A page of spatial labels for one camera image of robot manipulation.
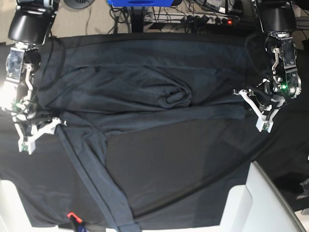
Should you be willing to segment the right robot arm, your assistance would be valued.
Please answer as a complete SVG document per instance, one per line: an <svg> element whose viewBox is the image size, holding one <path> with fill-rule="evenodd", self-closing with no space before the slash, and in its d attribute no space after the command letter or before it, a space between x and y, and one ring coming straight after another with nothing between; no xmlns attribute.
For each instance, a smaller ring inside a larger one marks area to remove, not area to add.
<svg viewBox="0 0 309 232"><path fill-rule="evenodd" d="M36 119L38 88L34 74L41 65L39 45L51 32L59 8L57 0L18 0L8 37L15 43L6 59L6 77L0 87L0 107L12 115L22 141L44 134L38 125L51 123L52 118Z"/></svg>

